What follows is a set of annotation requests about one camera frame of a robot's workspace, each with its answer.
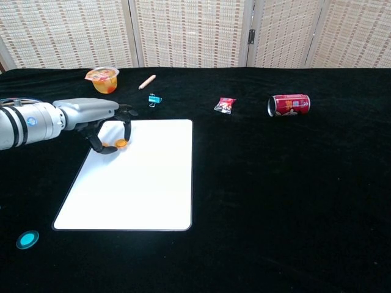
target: white board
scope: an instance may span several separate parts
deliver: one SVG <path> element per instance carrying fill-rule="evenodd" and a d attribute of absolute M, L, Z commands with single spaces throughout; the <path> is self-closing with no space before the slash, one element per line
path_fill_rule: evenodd
<path fill-rule="evenodd" d="M 99 138 L 123 138 L 120 121 Z M 132 121 L 130 143 L 90 150 L 53 223 L 55 230 L 186 230 L 191 226 L 192 121 Z"/>

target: woven screen panel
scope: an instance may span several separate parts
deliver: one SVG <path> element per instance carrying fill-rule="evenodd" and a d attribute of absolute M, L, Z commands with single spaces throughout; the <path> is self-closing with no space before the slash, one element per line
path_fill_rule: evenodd
<path fill-rule="evenodd" d="M 318 0 L 265 1 L 261 27 L 256 28 L 254 66 L 299 68 L 308 54 L 312 27 L 319 17 L 318 7 Z"/>
<path fill-rule="evenodd" d="M 0 37 L 17 68 L 133 67 L 120 0 L 3 1 Z"/>
<path fill-rule="evenodd" d="M 332 0 L 311 67 L 391 67 L 391 2 Z"/>
<path fill-rule="evenodd" d="M 244 1 L 135 2 L 146 67 L 238 65 Z"/>

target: orange object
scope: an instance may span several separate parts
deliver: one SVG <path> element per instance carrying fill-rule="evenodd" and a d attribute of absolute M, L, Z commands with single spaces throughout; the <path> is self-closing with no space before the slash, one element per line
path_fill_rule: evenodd
<path fill-rule="evenodd" d="M 118 139 L 116 142 L 115 142 L 115 146 L 117 148 L 124 148 L 128 145 L 128 142 L 125 140 L 125 139 Z"/>
<path fill-rule="evenodd" d="M 92 81 L 95 89 L 100 93 L 112 93 L 118 85 L 119 70 L 114 67 L 98 67 L 90 70 L 84 79 Z"/>

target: blue binder clip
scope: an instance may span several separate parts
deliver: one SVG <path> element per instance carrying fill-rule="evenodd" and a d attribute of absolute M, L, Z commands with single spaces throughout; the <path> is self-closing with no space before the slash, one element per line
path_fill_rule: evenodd
<path fill-rule="evenodd" d="M 149 94 L 148 102 L 150 102 L 149 106 L 151 108 L 154 108 L 156 106 L 156 104 L 160 104 L 162 100 L 163 100 L 162 98 L 155 96 L 155 94 L 153 94 L 153 93 Z"/>

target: can label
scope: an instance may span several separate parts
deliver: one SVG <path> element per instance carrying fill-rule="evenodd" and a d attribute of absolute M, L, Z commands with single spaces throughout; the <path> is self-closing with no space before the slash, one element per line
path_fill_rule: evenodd
<path fill-rule="evenodd" d="M 268 113 L 272 117 L 306 114 L 309 112 L 310 106 L 310 98 L 307 95 L 272 96 L 268 102 Z"/>

